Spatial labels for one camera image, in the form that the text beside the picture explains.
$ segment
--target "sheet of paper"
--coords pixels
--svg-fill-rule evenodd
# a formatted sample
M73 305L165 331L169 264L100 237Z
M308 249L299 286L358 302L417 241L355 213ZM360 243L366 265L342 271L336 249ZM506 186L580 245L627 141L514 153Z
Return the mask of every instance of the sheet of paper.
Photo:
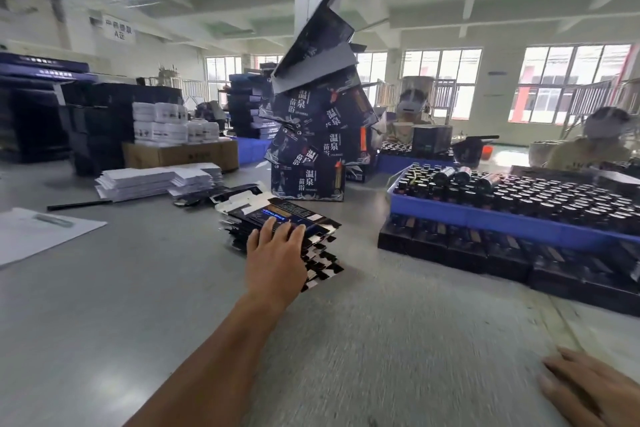
M53 218L70 221L70 228L36 220L37 211L13 208L0 213L0 266L25 259L65 241L103 227L106 221L81 220L51 214Z

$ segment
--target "blue crate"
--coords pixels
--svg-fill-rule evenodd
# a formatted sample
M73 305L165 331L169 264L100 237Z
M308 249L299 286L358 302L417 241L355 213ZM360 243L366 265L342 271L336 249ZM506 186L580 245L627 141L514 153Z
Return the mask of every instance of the blue crate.
M251 164L252 162L261 162L264 154L267 152L270 139L246 139L244 137L231 137L238 142L238 163Z
M430 164L432 166L441 165L442 167L457 165L455 162L418 159L415 157L403 157L401 155L380 154L380 156L378 157L378 172L385 172L387 174L396 174L396 172L400 172L403 169L406 169L407 167L412 165L414 162L417 162L420 165Z
M478 230L492 230L527 240L566 247L581 252L601 253L616 240L624 239L640 243L640 237L606 232L586 227L539 220L529 216L484 210L462 204L442 203L431 199L394 194L400 176L388 189L390 212L415 216L426 220L440 221L448 225Z

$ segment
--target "person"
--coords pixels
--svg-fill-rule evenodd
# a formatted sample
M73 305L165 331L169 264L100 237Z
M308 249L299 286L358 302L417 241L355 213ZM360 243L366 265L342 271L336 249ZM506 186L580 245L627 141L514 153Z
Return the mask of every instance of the person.
M413 125L431 125L431 120L422 118L424 113L429 113L427 96L422 90L408 89L400 95L400 101L396 108L396 121L387 124L388 142L411 144L413 140Z
M185 360L124 427L236 427L260 352L285 309L300 293L307 269L300 258L305 227L275 233L275 218L247 242L247 292L218 329ZM577 351L545 358L552 377L542 393L573 427L640 426L640 385Z
M603 107L589 115L584 124L584 136L556 146L546 167L556 171L579 171L602 162L629 160L631 151L620 137L629 129L631 117L615 107Z

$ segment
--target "hand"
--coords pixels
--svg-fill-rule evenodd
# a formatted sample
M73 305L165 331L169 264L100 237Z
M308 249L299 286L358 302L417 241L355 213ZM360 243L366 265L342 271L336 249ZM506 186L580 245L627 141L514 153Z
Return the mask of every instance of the hand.
M253 230L246 243L246 285L249 294L265 301L277 314L293 302L307 280L300 258L305 225L298 225L287 240L291 223L273 233L275 218L269 218L260 232Z
M558 351L543 360L558 378L541 376L540 390L573 427L640 426L640 385L589 355Z

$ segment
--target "white sign with chinese characters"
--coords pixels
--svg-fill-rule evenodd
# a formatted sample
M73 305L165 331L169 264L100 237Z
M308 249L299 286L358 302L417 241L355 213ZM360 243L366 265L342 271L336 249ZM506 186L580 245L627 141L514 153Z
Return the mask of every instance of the white sign with chinese characters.
M104 16L102 31L107 39L124 42L126 44L136 43L136 31L131 24L112 16Z

